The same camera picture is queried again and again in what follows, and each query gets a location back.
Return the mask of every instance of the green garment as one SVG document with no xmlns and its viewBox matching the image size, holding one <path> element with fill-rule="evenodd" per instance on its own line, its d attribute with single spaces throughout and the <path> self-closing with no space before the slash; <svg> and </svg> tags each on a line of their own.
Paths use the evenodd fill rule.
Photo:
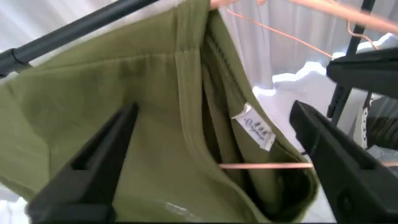
<svg viewBox="0 0 398 224">
<path fill-rule="evenodd" d="M 30 200 L 120 107 L 140 110 L 113 205 L 119 221 L 297 222 L 313 170 L 254 97 L 209 0 L 87 41 L 0 86 L 0 181 Z M 261 149 L 231 117 L 249 103 L 277 136 Z"/>
</svg>

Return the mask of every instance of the clothing label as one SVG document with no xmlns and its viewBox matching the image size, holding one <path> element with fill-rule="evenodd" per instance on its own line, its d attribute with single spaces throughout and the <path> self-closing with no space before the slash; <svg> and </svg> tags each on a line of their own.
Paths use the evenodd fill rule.
<svg viewBox="0 0 398 224">
<path fill-rule="evenodd" d="M 243 111 L 234 116 L 242 128 L 257 142 L 261 149 L 269 151 L 275 141 L 275 134 L 250 104 L 244 105 Z"/>
</svg>

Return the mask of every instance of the bright light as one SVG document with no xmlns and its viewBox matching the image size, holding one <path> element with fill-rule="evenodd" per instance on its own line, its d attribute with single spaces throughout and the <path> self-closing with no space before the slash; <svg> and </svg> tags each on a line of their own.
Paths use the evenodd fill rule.
<svg viewBox="0 0 398 224">
<path fill-rule="evenodd" d="M 380 37 L 379 40 L 373 41 L 373 44 L 376 47 L 378 47 L 378 46 L 382 45 L 387 39 L 389 39 L 392 36 L 393 35 L 391 33 L 387 33 L 386 35 Z M 367 41 L 367 42 L 360 43 L 358 45 L 358 50 L 368 49 L 371 47 L 372 47 L 371 43 Z M 332 55 L 332 57 L 333 57 L 332 60 L 339 58 L 339 57 L 343 57 L 345 55 L 346 54 L 343 52 L 335 52 Z M 296 74 L 283 73 L 283 74 L 279 74 L 279 75 L 274 75 L 274 76 L 272 76 L 272 82 L 273 83 L 296 82 L 297 80 L 304 78 L 306 75 L 308 75 L 311 72 L 316 72 L 316 74 L 318 74 L 318 75 L 326 75 L 326 68 L 323 67 L 319 62 L 306 62 L 305 65 L 303 66 L 303 68 L 301 68 Z M 276 94 L 276 90 L 275 89 L 264 90 L 262 88 L 255 86 L 253 88 L 253 93 L 256 97 L 258 97 L 259 95 L 273 96 Z"/>
</svg>

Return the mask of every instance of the black pole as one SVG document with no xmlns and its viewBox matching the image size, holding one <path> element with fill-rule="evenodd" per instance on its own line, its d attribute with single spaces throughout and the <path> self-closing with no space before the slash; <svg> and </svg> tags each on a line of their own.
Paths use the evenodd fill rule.
<svg viewBox="0 0 398 224">
<path fill-rule="evenodd" d="M 52 50 L 93 32 L 158 0 L 118 0 L 16 49 L 0 54 L 0 77 L 28 65 Z"/>
<path fill-rule="evenodd" d="M 375 2 L 376 0 L 364 0 L 362 2 L 361 9 L 364 11 L 371 12 Z M 355 25 L 354 28 L 355 34 L 363 34 L 364 31 L 365 27 L 358 24 Z M 360 37 L 352 36 L 348 45 L 346 55 L 347 56 L 355 55 L 356 49 L 358 48 L 360 42 L 361 42 Z M 337 126 L 338 120 L 340 119 L 341 113 L 343 112 L 344 106 L 348 100 L 349 94 L 351 93 L 352 89 L 353 89 L 352 86 L 341 86 L 337 83 L 335 92 L 333 93 L 333 98 L 331 99 L 327 112 L 328 118 L 331 118 L 331 123 L 335 126 Z"/>
</svg>

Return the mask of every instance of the thin wire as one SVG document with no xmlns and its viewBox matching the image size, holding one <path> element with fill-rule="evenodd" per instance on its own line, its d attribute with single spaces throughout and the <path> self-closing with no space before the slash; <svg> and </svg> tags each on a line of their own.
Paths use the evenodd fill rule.
<svg viewBox="0 0 398 224">
<path fill-rule="evenodd" d="M 332 3 L 334 3 L 334 4 L 338 4 L 335 0 L 329 0 L 329 1 L 332 2 Z M 354 36 L 354 37 L 359 37 L 359 38 L 364 38 L 364 39 L 366 39 L 367 41 L 369 41 L 369 43 L 371 43 L 371 45 L 372 45 L 372 47 L 373 47 L 374 49 L 379 50 L 379 48 L 378 48 L 376 45 L 373 44 L 373 41 L 372 41 L 368 36 L 366 36 L 366 35 L 364 35 L 364 34 L 356 34 L 356 33 L 354 33 L 354 32 L 350 29 L 350 26 L 351 26 L 351 22 L 350 22 L 349 20 L 347 20 L 347 30 L 348 30 L 349 34 L 351 34 L 351 35 Z"/>
<path fill-rule="evenodd" d="M 232 14 L 232 15 L 234 15 L 234 16 L 236 16 L 236 17 L 239 17 L 239 18 L 241 18 L 241 19 L 244 19 L 244 20 L 246 20 L 246 21 L 252 22 L 252 23 L 254 23 L 254 24 L 256 24 L 256 25 L 259 25 L 259 26 L 261 26 L 261 27 L 264 27 L 264 28 L 266 28 L 266 29 L 269 29 L 269 30 L 271 30 L 271 31 L 273 31 L 273 32 L 275 32 L 275 33 L 277 33 L 277 34 L 284 35 L 285 37 L 294 39 L 294 40 L 296 40 L 297 42 L 300 42 L 301 44 L 306 45 L 307 47 L 310 47 L 311 49 L 316 50 L 317 52 L 320 52 L 321 54 L 324 54 L 324 55 L 326 55 L 326 56 L 332 58 L 332 56 L 331 56 L 330 54 L 324 52 L 323 50 L 320 50 L 320 49 L 317 48 L 317 47 L 314 47 L 313 45 L 307 43 L 306 41 L 300 40 L 300 39 L 298 39 L 297 37 L 294 37 L 294 36 L 292 36 L 292 35 L 288 35 L 288 34 L 282 32 L 282 31 L 279 31 L 279 30 L 277 30 L 277 29 L 271 28 L 271 27 L 266 26 L 266 25 L 264 25 L 264 24 L 262 24 L 262 23 L 260 23 L 260 22 L 257 22 L 257 21 L 255 21 L 255 20 L 249 19 L 249 18 L 244 17 L 244 16 L 242 16 L 242 15 L 239 15 L 239 14 L 237 14 L 237 13 L 235 13 L 235 12 L 232 12 L 232 11 L 229 9 L 228 6 L 227 6 L 226 10 L 227 10 L 230 14 Z"/>
<path fill-rule="evenodd" d="M 398 167 L 398 162 L 381 162 L 386 167 Z M 222 169 L 308 169 L 311 162 L 268 163 L 268 164 L 219 164 Z"/>
</svg>

